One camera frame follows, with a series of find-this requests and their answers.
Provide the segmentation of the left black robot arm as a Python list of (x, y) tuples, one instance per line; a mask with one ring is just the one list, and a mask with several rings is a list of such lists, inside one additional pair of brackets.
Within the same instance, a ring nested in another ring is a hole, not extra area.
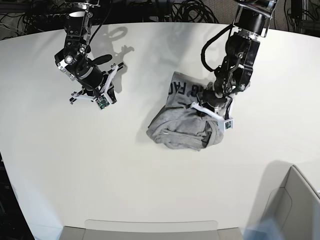
[[(212, 37), (202, 47), (202, 65), (215, 75), (215, 81), (196, 95), (196, 101), (186, 108), (194, 108), (219, 120), (231, 117), (235, 95), (244, 92), (251, 82), (253, 66), (260, 47), (259, 38), (266, 37), (277, 5), (275, 0), (239, 0), (233, 23)], [(228, 33), (225, 57), (217, 68), (206, 61), (206, 50)]]

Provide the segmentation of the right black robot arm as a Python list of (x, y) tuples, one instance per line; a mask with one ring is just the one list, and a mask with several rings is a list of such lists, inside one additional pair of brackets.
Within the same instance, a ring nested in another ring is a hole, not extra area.
[(105, 54), (95, 59), (89, 58), (91, 42), (97, 31), (91, 31), (100, 7), (111, 10), (113, 2), (103, 0), (70, 0), (72, 11), (67, 14), (64, 31), (66, 33), (63, 48), (55, 54), (56, 67), (71, 81), (81, 85), (69, 99), (70, 104), (77, 100), (88, 100), (96, 103), (103, 110), (117, 102), (113, 79), (117, 72), (125, 67), (120, 62), (111, 65), (110, 70), (101, 71), (100, 65), (112, 60), (112, 55)]

